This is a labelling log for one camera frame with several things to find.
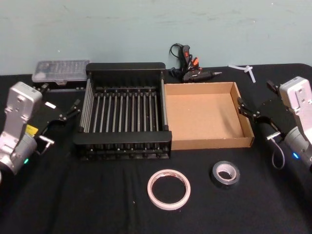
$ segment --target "cardboard box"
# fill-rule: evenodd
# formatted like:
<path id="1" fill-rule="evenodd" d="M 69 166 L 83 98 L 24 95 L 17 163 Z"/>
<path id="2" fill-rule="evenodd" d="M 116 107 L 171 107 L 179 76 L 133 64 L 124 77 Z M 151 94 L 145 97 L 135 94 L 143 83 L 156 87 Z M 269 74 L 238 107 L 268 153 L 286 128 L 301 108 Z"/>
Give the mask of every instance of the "cardboard box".
<path id="1" fill-rule="evenodd" d="M 250 147 L 254 134 L 238 113 L 235 82 L 166 84 L 172 150 Z"/>

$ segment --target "black table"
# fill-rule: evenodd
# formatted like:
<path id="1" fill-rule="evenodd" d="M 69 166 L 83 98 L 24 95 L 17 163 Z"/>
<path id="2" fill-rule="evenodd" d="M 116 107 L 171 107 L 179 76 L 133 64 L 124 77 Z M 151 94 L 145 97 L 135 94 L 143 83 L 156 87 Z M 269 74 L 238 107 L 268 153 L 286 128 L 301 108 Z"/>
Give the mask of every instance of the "black table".
<path id="1" fill-rule="evenodd" d="M 304 64 L 253 66 L 256 84 L 242 71 L 228 67 L 213 81 L 235 81 L 251 107 L 273 98 L 266 80 L 283 83 L 295 76 L 312 80 Z M 1 77 L 0 110 L 8 88 L 30 75 Z M 167 82 L 176 82 L 168 78 Z M 48 101 L 67 110 L 83 92 L 47 93 Z M 5 115 L 0 114 L 3 125 Z M 50 134 L 56 143 L 43 156 L 34 156 L 15 178 L 0 185 L 0 233 L 311 233 L 312 175 L 285 148 L 286 166 L 271 165 L 271 150 L 263 131 L 253 125 L 251 148 L 172 152 L 171 159 L 80 162 L 70 154 L 75 122 Z M 238 186 L 217 188 L 210 180 L 212 166 L 228 160 L 241 173 Z M 191 184 L 184 207 L 163 211 L 147 195 L 150 176 L 161 169 L 182 172 Z M 176 201 L 183 186 L 174 179 L 155 184 L 155 194 Z"/>

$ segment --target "clear plastic case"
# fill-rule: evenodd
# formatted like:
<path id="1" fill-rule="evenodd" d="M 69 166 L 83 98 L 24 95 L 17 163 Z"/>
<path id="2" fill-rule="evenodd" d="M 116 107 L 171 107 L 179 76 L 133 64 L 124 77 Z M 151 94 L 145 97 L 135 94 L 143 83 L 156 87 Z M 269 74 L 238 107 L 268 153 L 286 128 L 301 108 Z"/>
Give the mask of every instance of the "clear plastic case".
<path id="1" fill-rule="evenodd" d="M 87 79 L 86 66 L 89 60 L 40 61 L 32 76 L 33 82 L 55 82 L 65 85 L 69 81 Z"/>

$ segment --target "wall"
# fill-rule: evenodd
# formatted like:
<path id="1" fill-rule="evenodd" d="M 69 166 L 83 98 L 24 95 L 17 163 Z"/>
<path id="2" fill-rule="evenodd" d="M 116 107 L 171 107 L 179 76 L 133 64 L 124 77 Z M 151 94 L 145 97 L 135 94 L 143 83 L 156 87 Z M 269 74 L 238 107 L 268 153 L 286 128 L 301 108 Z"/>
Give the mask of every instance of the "wall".
<path id="1" fill-rule="evenodd" d="M 1 0 L 0 74 L 37 61 L 162 61 L 188 44 L 201 66 L 312 65 L 311 0 Z"/>

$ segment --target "double-sided tape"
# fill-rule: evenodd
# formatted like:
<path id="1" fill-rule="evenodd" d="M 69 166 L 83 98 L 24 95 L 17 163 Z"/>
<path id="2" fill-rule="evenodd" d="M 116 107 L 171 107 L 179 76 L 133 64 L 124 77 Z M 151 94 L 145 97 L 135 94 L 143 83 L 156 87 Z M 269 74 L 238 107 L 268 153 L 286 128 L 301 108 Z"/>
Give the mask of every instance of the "double-sided tape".
<path id="1" fill-rule="evenodd" d="M 180 201 L 175 202 L 175 203 L 164 203 L 164 202 L 159 201 L 154 196 L 153 191 L 152 191 L 153 184 L 160 177 L 164 177 L 164 176 L 174 176 L 174 177 L 178 178 L 179 180 L 181 180 L 182 183 L 184 184 L 185 195 Z M 185 177 L 185 175 L 182 174 L 181 172 L 171 170 L 171 169 L 166 169 L 166 170 L 158 171 L 152 175 L 152 177 L 150 178 L 150 180 L 148 181 L 148 184 L 147 184 L 147 193 L 148 193 L 148 196 L 150 197 L 151 202 L 155 206 L 157 206 L 158 208 L 160 208 L 162 210 L 173 211 L 173 210 L 181 208 L 188 201 L 188 199 L 191 195 L 191 185 L 190 185 L 188 179 Z"/>

